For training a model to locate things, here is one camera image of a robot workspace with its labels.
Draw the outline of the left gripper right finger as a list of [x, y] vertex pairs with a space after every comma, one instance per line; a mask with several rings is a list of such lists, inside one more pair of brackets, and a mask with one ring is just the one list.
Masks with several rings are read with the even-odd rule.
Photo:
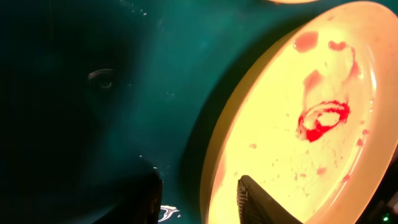
[[236, 199], [240, 224], [302, 224], [249, 175], [238, 180]]

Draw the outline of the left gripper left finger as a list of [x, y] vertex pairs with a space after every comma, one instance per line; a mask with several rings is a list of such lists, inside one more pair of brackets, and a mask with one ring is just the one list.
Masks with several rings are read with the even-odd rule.
[[111, 208], [93, 224], [157, 224], [162, 189], [163, 180], [153, 168], [102, 185], [99, 193]]

